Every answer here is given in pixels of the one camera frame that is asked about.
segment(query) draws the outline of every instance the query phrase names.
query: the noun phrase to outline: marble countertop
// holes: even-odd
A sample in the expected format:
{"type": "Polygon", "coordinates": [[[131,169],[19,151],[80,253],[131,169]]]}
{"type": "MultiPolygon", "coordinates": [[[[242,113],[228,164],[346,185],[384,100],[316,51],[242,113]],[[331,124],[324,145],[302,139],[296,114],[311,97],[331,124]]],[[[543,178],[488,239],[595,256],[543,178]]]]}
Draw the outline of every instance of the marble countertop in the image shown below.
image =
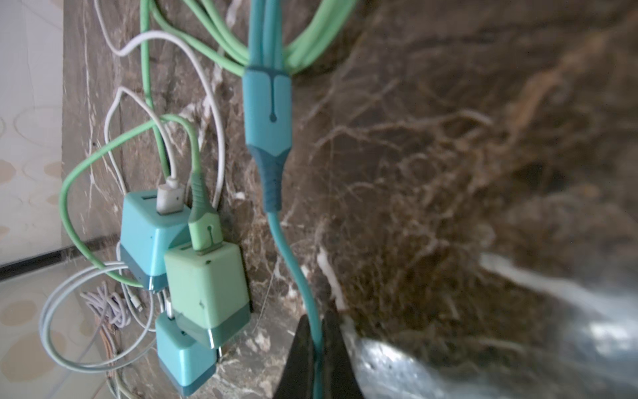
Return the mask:
{"type": "MultiPolygon", "coordinates": [[[[138,2],[103,3],[121,46],[138,32],[138,2]]],[[[215,3],[245,40],[249,1],[215,3]]],[[[287,40],[317,4],[285,2],[287,40]]],[[[160,7],[213,45],[183,3],[160,7]]],[[[637,38],[631,1],[361,1],[293,78],[281,217],[320,307],[415,356],[445,378],[448,397],[477,397],[477,386],[501,397],[635,397],[637,38]]],[[[243,250],[253,319],[193,397],[269,398],[304,308],[262,212],[241,82],[202,62],[226,128],[219,211],[226,240],[243,250]]],[[[154,41],[151,67],[156,109],[203,131],[212,187],[215,132],[192,66],[154,41]]],[[[108,51],[92,1],[65,2],[65,174],[103,145],[114,88],[141,93],[139,71],[138,53],[108,51]]],[[[142,121],[125,99],[112,136],[142,121]]],[[[188,142],[172,138],[186,177],[188,142]]],[[[116,159],[130,190],[161,181],[152,134],[116,159]]],[[[121,204],[107,162],[70,196],[87,239],[119,231],[121,204]]],[[[155,353],[126,376],[144,398],[178,397],[155,353]]]]}

